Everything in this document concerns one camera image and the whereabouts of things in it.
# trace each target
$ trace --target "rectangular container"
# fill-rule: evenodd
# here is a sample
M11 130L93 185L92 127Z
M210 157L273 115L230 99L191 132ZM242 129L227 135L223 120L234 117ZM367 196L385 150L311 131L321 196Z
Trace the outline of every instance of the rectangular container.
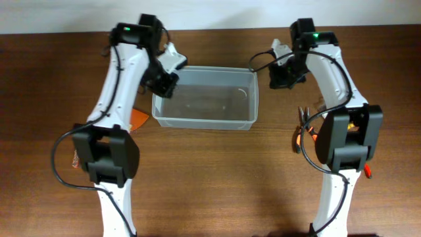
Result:
M161 126L249 130L257 120L257 74L246 68L188 66L171 99L153 95L152 116Z

